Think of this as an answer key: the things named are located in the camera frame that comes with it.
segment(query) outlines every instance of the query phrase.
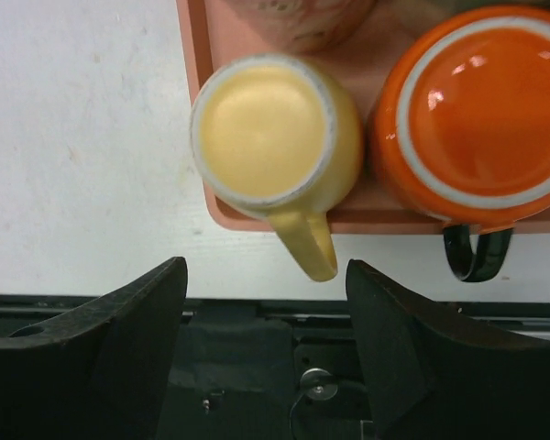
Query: white table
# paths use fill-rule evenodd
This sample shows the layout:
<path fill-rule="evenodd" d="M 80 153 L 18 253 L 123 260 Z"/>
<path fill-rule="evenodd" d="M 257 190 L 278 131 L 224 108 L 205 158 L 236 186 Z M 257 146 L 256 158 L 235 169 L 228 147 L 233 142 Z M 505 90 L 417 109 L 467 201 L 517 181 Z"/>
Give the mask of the white table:
<path fill-rule="evenodd" d="M 550 302 L 550 235 L 480 285 L 439 236 L 336 236 L 340 274 L 308 281 L 210 218 L 189 113 L 173 0 L 0 0 L 0 293 L 100 295 L 182 255 L 197 298 L 342 300 L 355 258 L 436 300 Z"/>

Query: cable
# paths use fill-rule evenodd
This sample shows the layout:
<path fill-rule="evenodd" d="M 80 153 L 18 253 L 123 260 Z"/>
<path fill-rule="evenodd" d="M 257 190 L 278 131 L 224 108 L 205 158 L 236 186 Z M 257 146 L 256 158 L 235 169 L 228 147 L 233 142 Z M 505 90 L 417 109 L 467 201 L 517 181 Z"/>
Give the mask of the cable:
<path fill-rule="evenodd" d="M 310 380 L 307 383 L 304 383 L 298 393 L 295 395 L 295 399 L 293 399 L 293 404 L 290 408 L 290 414 L 289 414 L 289 422 L 290 422 L 290 433 L 291 438 L 293 440 L 303 440 L 299 439 L 296 435 L 296 430 L 294 426 L 294 420 L 295 420 L 295 411 L 297 410 L 298 405 L 301 403 L 307 392 L 315 387 L 323 387 L 326 385 L 336 385 L 338 389 L 349 389 L 353 391 L 358 391 L 363 394 L 367 394 L 367 386 L 362 383 L 358 382 L 356 380 L 350 380 L 350 379 L 337 379 L 334 376 L 327 376 L 327 377 L 320 377 L 315 378 L 314 380 Z"/>

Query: cup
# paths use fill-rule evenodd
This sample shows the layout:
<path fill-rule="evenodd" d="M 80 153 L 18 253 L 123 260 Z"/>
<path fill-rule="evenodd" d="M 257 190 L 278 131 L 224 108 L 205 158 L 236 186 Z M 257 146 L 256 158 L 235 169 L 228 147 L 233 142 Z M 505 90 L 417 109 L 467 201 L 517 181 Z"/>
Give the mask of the cup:
<path fill-rule="evenodd" d="M 334 46 L 368 16 L 374 0 L 223 0 L 278 50 Z"/>
<path fill-rule="evenodd" d="M 517 4 L 550 9 L 550 0 L 393 0 L 393 11 L 415 37 L 456 14 L 484 6 Z"/>
<path fill-rule="evenodd" d="M 371 119 L 380 179 L 444 222 L 459 279 L 492 279 L 513 224 L 550 206 L 550 13 L 498 6 L 446 21 L 399 60 Z"/>
<path fill-rule="evenodd" d="M 360 117 L 338 82 L 285 55 L 234 61 L 197 96 L 191 146 L 217 197 L 269 222 L 313 280 L 334 278 L 326 212 L 352 189 L 363 157 Z"/>

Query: black mug handle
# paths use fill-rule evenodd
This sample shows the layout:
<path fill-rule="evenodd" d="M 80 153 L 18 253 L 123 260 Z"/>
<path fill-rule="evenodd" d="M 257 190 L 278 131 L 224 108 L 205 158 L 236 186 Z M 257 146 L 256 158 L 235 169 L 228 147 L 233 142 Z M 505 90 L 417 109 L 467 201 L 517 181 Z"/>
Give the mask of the black mug handle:
<path fill-rule="evenodd" d="M 482 282 L 499 273 L 512 241 L 513 228 L 478 236 L 477 252 L 470 245 L 468 225 L 443 229 L 444 246 L 450 269 L 464 282 Z"/>

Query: tray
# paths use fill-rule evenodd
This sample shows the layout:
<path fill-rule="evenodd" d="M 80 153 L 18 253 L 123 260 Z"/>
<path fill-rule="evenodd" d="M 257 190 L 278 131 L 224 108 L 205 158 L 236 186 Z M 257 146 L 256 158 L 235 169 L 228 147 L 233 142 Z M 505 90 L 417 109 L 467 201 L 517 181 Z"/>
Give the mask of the tray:
<path fill-rule="evenodd" d="M 363 117 L 377 100 L 391 66 L 413 43 L 392 15 L 389 1 L 380 0 L 349 40 L 305 57 L 353 94 Z M 221 0 L 177 0 L 177 7 L 192 102 L 215 69 L 252 53 L 275 50 Z M 216 199 L 207 186 L 204 193 L 217 224 L 234 230 L 270 230 L 267 223 Z M 340 234 L 437 234 L 442 228 L 439 221 L 400 207 L 366 170 L 352 193 L 328 213 L 328 221 L 331 231 Z M 550 233 L 550 208 L 518 222 L 516 232 Z"/>

